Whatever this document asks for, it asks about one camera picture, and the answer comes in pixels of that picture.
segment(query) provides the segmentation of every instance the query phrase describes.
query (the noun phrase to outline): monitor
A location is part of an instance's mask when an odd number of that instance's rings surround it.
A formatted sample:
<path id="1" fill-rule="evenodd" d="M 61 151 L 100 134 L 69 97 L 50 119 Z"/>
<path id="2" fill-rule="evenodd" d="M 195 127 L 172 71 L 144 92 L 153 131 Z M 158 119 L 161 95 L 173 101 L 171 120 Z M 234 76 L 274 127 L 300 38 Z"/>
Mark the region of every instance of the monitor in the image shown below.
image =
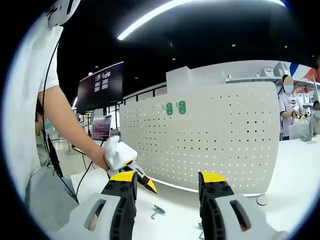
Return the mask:
<path id="1" fill-rule="evenodd" d="M 123 100 L 123 61 L 108 66 L 79 82 L 76 112 L 100 109 Z"/>
<path id="2" fill-rule="evenodd" d="M 102 116 L 93 119 L 92 140 L 106 141 L 110 137 L 111 116 Z"/>

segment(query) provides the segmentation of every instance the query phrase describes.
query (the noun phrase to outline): white pegboard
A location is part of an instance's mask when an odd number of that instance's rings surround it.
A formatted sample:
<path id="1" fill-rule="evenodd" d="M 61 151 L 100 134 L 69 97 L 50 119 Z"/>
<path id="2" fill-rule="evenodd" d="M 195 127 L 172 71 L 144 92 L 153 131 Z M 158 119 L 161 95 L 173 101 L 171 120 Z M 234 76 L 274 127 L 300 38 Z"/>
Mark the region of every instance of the white pegboard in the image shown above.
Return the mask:
<path id="1" fill-rule="evenodd" d="M 172 115 L 163 109 L 167 103 Z M 265 193 L 279 146 L 276 86 L 221 84 L 130 102 L 120 108 L 120 126 L 122 140 L 154 179 L 197 190 L 198 172 L 208 171 L 226 177 L 235 193 Z"/>

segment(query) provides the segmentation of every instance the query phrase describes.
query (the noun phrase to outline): gray pants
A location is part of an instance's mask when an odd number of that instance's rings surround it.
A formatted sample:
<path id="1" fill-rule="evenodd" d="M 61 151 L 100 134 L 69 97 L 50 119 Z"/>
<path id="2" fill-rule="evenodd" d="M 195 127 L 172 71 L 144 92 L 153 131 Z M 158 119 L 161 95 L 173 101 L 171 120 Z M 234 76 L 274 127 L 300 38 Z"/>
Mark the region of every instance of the gray pants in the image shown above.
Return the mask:
<path id="1" fill-rule="evenodd" d="M 71 180 L 66 184 L 73 188 Z M 25 205 L 39 226 L 45 231 L 56 231 L 69 221 L 70 212 L 78 203 L 70 197 L 70 192 L 58 176 L 53 176 L 47 167 L 35 172 L 28 183 Z"/>
<path id="2" fill-rule="evenodd" d="M 75 198 L 76 192 L 75 192 L 74 186 L 72 185 L 71 179 L 69 177 L 62 177 L 62 180 L 65 182 L 65 184 L 64 184 L 63 181 L 60 179 L 60 177 L 58 177 L 57 175 L 55 175 L 54 177 L 56 179 L 56 182 L 57 182 L 57 185 L 59 186 L 59 188 L 66 191 L 70 195 L 70 197 L 73 198 L 73 200 L 76 200 L 76 198 Z"/>

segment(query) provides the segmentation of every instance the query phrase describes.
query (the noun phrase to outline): black ceiling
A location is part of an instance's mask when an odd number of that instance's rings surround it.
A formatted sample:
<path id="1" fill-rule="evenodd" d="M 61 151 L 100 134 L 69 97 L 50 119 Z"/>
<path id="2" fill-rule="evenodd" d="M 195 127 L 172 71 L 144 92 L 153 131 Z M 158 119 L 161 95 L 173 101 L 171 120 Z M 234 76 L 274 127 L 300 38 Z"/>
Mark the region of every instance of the black ceiling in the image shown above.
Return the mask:
<path id="1" fill-rule="evenodd" d="M 263 0 L 188 3 L 117 40 L 131 23 L 168 1 L 80 3 L 65 24 L 58 48 L 60 86 L 70 103 L 88 72 L 121 61 L 124 95 L 165 82 L 166 72 L 183 66 L 281 60 L 319 67 L 317 1 L 287 0 L 287 8 Z"/>

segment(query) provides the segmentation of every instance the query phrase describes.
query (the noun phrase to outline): white shirt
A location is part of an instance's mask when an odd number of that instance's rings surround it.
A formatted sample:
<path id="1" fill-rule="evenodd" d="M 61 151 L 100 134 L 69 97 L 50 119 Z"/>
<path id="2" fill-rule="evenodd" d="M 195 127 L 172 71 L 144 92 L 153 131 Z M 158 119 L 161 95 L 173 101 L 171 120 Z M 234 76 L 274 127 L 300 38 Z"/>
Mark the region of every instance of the white shirt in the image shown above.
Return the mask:
<path id="1" fill-rule="evenodd" d="M 7 74 L 2 113 L 4 158 L 22 199 L 30 176 L 41 167 L 35 138 L 36 103 L 62 30 L 60 26 L 49 28 L 48 17 L 41 15 L 22 39 Z M 58 84 L 55 53 L 46 89 Z"/>
<path id="2" fill-rule="evenodd" d="M 301 102 L 297 98 L 295 93 L 286 93 L 283 92 L 279 96 L 279 110 L 280 113 L 282 112 L 291 112 L 291 111 L 296 111 L 300 113 L 300 111 L 303 109 Z M 283 123 L 283 136 L 287 137 L 289 136 L 289 126 L 293 124 L 298 124 L 299 120 L 293 117 L 288 117 L 288 118 L 282 118 L 282 123 Z"/>

